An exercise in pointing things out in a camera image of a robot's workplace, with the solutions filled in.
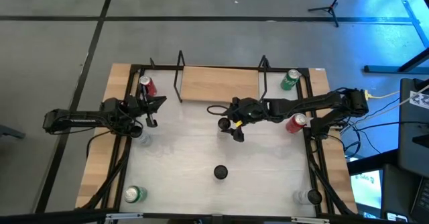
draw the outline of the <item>concrete floor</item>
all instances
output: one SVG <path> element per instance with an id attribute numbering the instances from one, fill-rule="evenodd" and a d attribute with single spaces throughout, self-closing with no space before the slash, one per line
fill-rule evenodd
<path id="1" fill-rule="evenodd" d="M 327 17 L 309 7 L 332 0 L 112 0 L 108 15 L 211 15 Z M 421 0 L 408 0 L 429 36 Z M 100 15 L 104 0 L 0 0 L 0 15 Z M 339 17 L 407 17 L 401 0 L 339 0 Z M 34 207 L 56 137 L 44 133 L 44 114 L 67 108 L 96 22 L 0 21 L 0 123 L 27 133 L 0 138 L 0 215 Z M 424 49 L 410 23 L 106 22 L 79 109 L 96 109 L 112 63 L 174 64 L 179 50 L 188 64 L 255 66 L 265 54 L 272 66 L 326 68 L 332 89 L 356 87 L 372 95 L 397 91 L 403 77 L 363 74 L 366 64 L 399 66 Z M 395 97 L 369 102 L 375 111 Z M 365 124 L 397 121 L 397 111 Z M 381 152 L 397 147 L 397 126 L 367 130 Z M 72 136 L 52 190 L 48 211 L 74 207 L 85 145 L 92 133 Z M 353 132 L 343 136 L 346 144 Z M 359 154 L 375 154 L 366 141 Z"/>

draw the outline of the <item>tripod stand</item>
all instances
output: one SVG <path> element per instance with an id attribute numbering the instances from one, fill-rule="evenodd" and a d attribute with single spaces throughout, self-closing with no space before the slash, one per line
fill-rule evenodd
<path id="1" fill-rule="evenodd" d="M 313 9 L 308 9 L 308 11 L 311 12 L 311 11 L 323 10 L 325 12 L 328 12 L 329 14 L 331 14 L 334 17 L 335 26 L 338 27 L 339 26 L 338 20 L 336 19 L 336 15 L 335 15 L 335 11 L 334 11 L 335 6 L 338 4 L 336 1 L 337 0 L 334 0 L 334 2 L 331 5 L 329 5 L 328 7 L 313 8 Z"/>

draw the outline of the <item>black puck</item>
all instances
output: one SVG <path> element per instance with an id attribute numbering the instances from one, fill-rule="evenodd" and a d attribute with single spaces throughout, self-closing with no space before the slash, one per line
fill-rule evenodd
<path id="1" fill-rule="evenodd" d="M 322 202 L 322 195 L 317 190 L 310 190 L 307 194 L 307 197 L 313 205 L 319 205 Z"/>
<path id="2" fill-rule="evenodd" d="M 216 176 L 216 178 L 218 178 L 219 180 L 223 180 L 224 178 L 226 178 L 228 176 L 227 167 L 223 165 L 216 166 L 216 168 L 214 168 L 214 176 Z"/>
<path id="3" fill-rule="evenodd" d="M 137 138 L 137 137 L 140 137 L 140 135 L 141 135 L 142 131 L 143 131 L 143 129 L 142 129 L 140 126 L 133 126 L 133 127 L 130 129 L 130 134 L 129 134 L 129 135 L 130 135 L 132 138 Z"/>
<path id="4" fill-rule="evenodd" d="M 223 117 L 217 121 L 217 125 L 221 130 L 227 130 L 231 126 L 231 122 L 226 117 Z"/>

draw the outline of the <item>wooden board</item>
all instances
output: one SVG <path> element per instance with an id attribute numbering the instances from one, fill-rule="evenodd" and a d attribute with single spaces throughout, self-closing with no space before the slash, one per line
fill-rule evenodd
<path id="1" fill-rule="evenodd" d="M 127 86 L 130 64 L 114 64 L 112 65 L 109 81 L 107 83 L 105 97 L 117 97 L 121 99 L 125 93 Z M 310 77 L 312 83 L 312 90 L 314 95 L 321 95 L 329 92 L 328 79 L 324 69 L 311 68 Z M 302 88 L 304 97 L 307 96 L 305 92 L 305 82 L 302 78 Z M 318 116 L 327 114 L 329 110 L 317 111 Z M 331 130 L 329 134 L 339 137 L 339 133 Z M 76 200 L 76 206 L 80 207 L 85 204 L 92 195 L 96 193 L 100 185 L 106 179 L 107 169 L 111 159 L 113 142 L 115 137 L 113 135 L 104 135 L 95 139 L 91 144 L 88 162 L 86 163 L 85 171 L 83 174 L 80 191 Z M 323 140 L 324 155 L 326 160 L 326 167 L 328 168 L 329 181 L 332 187 L 336 190 L 340 198 L 346 203 L 350 210 L 357 213 L 355 199 L 351 188 L 351 181 L 347 163 L 344 157 L 343 147 L 341 143 L 335 139 Z M 112 207 L 112 200 L 114 195 L 111 194 L 109 198 L 109 207 Z M 322 212 L 327 212 L 326 205 L 322 205 Z"/>
<path id="2" fill-rule="evenodd" d="M 180 97 L 230 103 L 233 97 L 258 99 L 258 86 L 257 70 L 185 66 Z"/>

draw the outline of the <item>soda can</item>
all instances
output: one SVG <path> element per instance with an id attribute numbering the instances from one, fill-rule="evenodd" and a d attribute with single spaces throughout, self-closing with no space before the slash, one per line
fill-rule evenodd
<path id="1" fill-rule="evenodd" d="M 280 83 L 280 86 L 283 88 L 283 90 L 290 90 L 293 86 L 300 80 L 301 73 L 299 73 L 297 70 L 289 70 L 289 72 L 285 75 L 282 82 Z"/>
<path id="2" fill-rule="evenodd" d="M 307 117 L 302 113 L 293 115 L 286 123 L 286 130 L 290 133 L 300 131 L 307 124 Z"/>
<path id="3" fill-rule="evenodd" d="M 152 80 L 152 78 L 148 77 L 148 76 L 142 76 L 139 79 L 140 84 L 142 84 L 143 86 L 146 87 L 147 89 L 147 94 L 151 97 L 154 97 L 156 95 L 156 87 L 155 87 L 155 83 Z"/>
<path id="4" fill-rule="evenodd" d="M 144 201 L 147 197 L 147 190 L 144 187 L 129 186 L 125 190 L 125 201 L 128 203 L 136 203 Z"/>
<path id="5" fill-rule="evenodd" d="M 317 190 L 297 190 L 293 193 L 294 202 L 301 205 L 319 205 L 322 195 Z"/>

